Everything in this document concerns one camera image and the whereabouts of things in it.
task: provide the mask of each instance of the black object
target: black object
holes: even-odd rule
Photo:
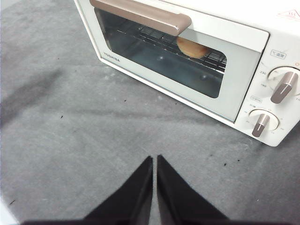
[[[24,225],[147,225],[153,162],[147,157],[128,180],[83,220],[33,221]],[[157,196],[163,225],[288,225],[231,221],[195,192],[166,159],[157,157]]]

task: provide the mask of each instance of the white toaster oven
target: white toaster oven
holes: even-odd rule
[[[299,122],[297,1],[75,3],[105,64],[270,146]]]

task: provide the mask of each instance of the control knob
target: control knob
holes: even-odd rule
[[[300,70],[292,67],[279,67],[268,76],[270,87],[274,90],[271,101],[279,104],[291,92],[292,95],[300,94]]]
[[[279,125],[279,120],[272,113],[256,109],[249,114],[251,123],[254,125],[252,135],[254,137],[260,137],[264,130],[275,130]]]

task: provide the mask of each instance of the bread roll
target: bread roll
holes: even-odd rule
[[[196,59],[202,58],[209,50],[206,46],[189,41],[182,37],[177,37],[177,45],[182,53]]]

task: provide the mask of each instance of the gray fabric surface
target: gray fabric surface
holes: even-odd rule
[[[272,148],[106,66],[72,0],[2,12],[1,81],[1,197],[20,221],[82,218],[163,154],[231,219],[300,224],[299,124]]]

